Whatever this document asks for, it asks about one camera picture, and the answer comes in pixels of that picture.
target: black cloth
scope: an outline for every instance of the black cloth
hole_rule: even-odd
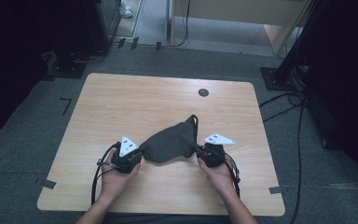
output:
[[[198,118],[192,115],[185,122],[154,134],[139,146],[145,160],[163,163],[175,157],[190,157],[197,147]]]

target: cable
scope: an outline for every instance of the cable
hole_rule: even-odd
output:
[[[186,34],[185,34],[185,37],[183,37],[183,40],[182,40],[182,42],[180,44],[171,46],[173,48],[181,47],[188,40],[188,14],[190,13],[190,3],[191,3],[191,0],[188,0],[187,13],[186,13],[186,27],[185,27],[186,28]]]
[[[290,221],[290,224],[294,224],[295,220],[296,220],[296,216],[298,213],[298,207],[300,204],[300,199],[301,199],[301,183],[302,183],[302,163],[301,163],[301,147],[300,147],[300,133],[301,133],[301,121],[302,121],[302,115],[303,115],[303,110],[304,110],[304,106],[306,104],[306,100],[302,99],[298,94],[295,94],[294,92],[288,92],[288,93],[284,93],[275,97],[272,97],[271,99],[267,100],[266,102],[264,102],[263,104],[260,105],[263,106],[267,103],[270,103],[284,95],[289,95],[288,97],[288,102],[290,103],[290,105],[292,105],[292,107],[283,110],[282,112],[269,117],[268,119],[264,119],[263,122],[266,122],[269,119],[273,119],[275,117],[277,117],[280,114],[284,114],[287,113],[288,111],[290,111],[291,109],[294,109],[296,107],[301,106],[301,110],[300,110],[300,116],[298,119],[298,127],[297,127],[297,156],[298,156],[298,182],[297,182],[297,198],[296,198],[296,207],[295,207],[295,212],[293,213],[292,219]],[[293,101],[293,97],[296,97],[297,100],[299,100],[299,103],[295,103]]]
[[[120,143],[119,142],[116,142],[115,144],[113,144],[110,148],[108,148],[105,153],[103,154],[103,157],[101,159],[99,159],[98,161],[104,161],[107,154],[112,150],[112,148],[117,148],[120,146]],[[114,169],[111,169],[109,171],[106,171],[106,172],[103,172],[101,173],[100,175],[98,175],[98,173],[100,173],[100,170],[101,170],[101,166],[98,166],[97,168],[97,172],[95,172],[95,176],[94,176],[94,180],[92,181],[92,189],[91,189],[91,205],[93,205],[95,203],[95,191],[97,189],[97,181],[98,181],[98,178],[103,175],[103,174],[106,174],[107,172],[111,172],[113,171]]]
[[[302,164],[301,164],[300,131],[301,131],[301,120],[302,120],[303,109],[304,109],[304,104],[301,106],[300,118],[298,119],[298,128],[297,128],[297,155],[298,155],[297,199],[296,199],[295,212],[293,213],[292,220],[290,221],[290,224],[295,223],[297,213],[298,213],[298,207],[300,205],[300,198],[301,198]]]
[[[291,71],[290,74],[291,74],[292,77],[295,79],[295,81],[297,82],[297,84],[298,84],[299,86],[301,86],[302,89],[305,89],[305,88],[307,88],[307,84],[305,84],[305,83],[301,80],[302,77],[298,74],[297,68],[298,68],[298,66],[294,66],[294,67],[292,68],[292,71]]]
[[[237,164],[235,163],[234,159],[232,159],[232,157],[230,157],[227,153],[225,153],[225,155],[228,155],[230,160],[231,161],[231,164],[233,165],[233,167],[231,168],[229,166],[229,164],[227,163],[226,161],[226,158],[222,158],[217,152],[213,151],[213,150],[210,150],[209,148],[206,148],[206,147],[203,147],[202,149],[206,149],[207,151],[213,153],[215,156],[217,156],[220,160],[223,161],[223,163],[225,164],[225,166],[228,168],[228,171],[231,175],[231,179],[234,183],[234,188],[235,190],[237,191],[237,195],[238,197],[240,198],[240,193],[241,193],[241,190],[240,190],[240,186],[238,185],[241,181],[239,175],[240,175],[240,170],[237,168]]]
[[[270,102],[272,102],[272,101],[274,101],[274,100],[276,100],[276,99],[279,99],[279,98],[281,98],[281,97],[283,97],[283,96],[285,96],[285,95],[290,95],[290,94],[294,94],[294,93],[296,93],[296,92],[295,92],[295,91],[292,91],[292,92],[287,92],[287,93],[284,93],[284,94],[281,94],[281,95],[274,96],[274,97],[272,97],[271,99],[269,99],[269,100],[267,100],[267,101],[261,103],[258,107],[260,108],[260,107],[262,107],[263,105],[266,105],[266,104],[268,104],[268,103],[270,103]]]
[[[281,115],[281,114],[286,114],[287,112],[289,112],[290,110],[292,110],[292,109],[294,109],[294,108],[296,108],[296,107],[299,107],[299,105],[293,105],[292,107],[287,108],[287,109],[285,109],[285,110],[279,112],[278,114],[275,114],[275,115],[273,115],[273,116],[271,116],[271,117],[269,117],[269,118],[267,118],[267,119],[263,119],[263,123],[269,121],[270,119],[273,119],[273,118],[275,118],[275,117],[278,117],[278,116]]]
[[[98,59],[95,60],[90,60],[90,61],[79,61],[79,60],[74,60],[74,63],[96,63],[98,61],[101,60],[101,58],[103,58],[103,56],[105,55],[105,53],[103,53],[103,55],[101,55],[101,57],[99,57]]]

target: wooden table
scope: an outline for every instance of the wooden table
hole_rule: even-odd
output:
[[[199,96],[199,89],[209,91]],[[123,135],[138,145],[165,128],[198,116],[198,143],[219,133],[235,140],[225,145],[240,169],[241,199],[256,216],[281,216],[278,187],[260,111],[251,83],[90,74],[63,136],[41,210],[86,211],[96,162]],[[227,213],[196,156],[155,165],[142,160],[139,174],[111,212],[224,215]]]

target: table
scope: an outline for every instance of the table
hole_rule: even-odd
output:
[[[172,0],[171,45],[175,17],[185,17],[189,0]],[[269,43],[279,54],[297,26],[304,25],[312,0],[192,0],[190,18],[264,24]]]
[[[209,92],[199,95],[199,89]],[[241,199],[256,216],[281,216],[269,143],[251,83],[170,77],[90,74],[76,103],[37,206],[86,211],[96,162],[123,135],[138,145],[165,128],[198,116],[198,143],[219,133],[235,140],[225,151],[240,173]],[[110,212],[224,215],[227,213],[196,155],[155,165],[142,160],[139,174]]]

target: white triangular marker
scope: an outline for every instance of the white triangular marker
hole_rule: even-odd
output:
[[[125,135],[121,139],[121,148],[120,148],[120,157],[125,157],[127,154],[131,153],[133,150],[137,149],[139,146],[133,143],[130,138]]]
[[[226,138],[223,135],[218,133],[214,133],[211,136],[205,138],[204,140],[207,143],[214,144],[214,145],[228,145],[228,144],[235,144],[234,140]]]

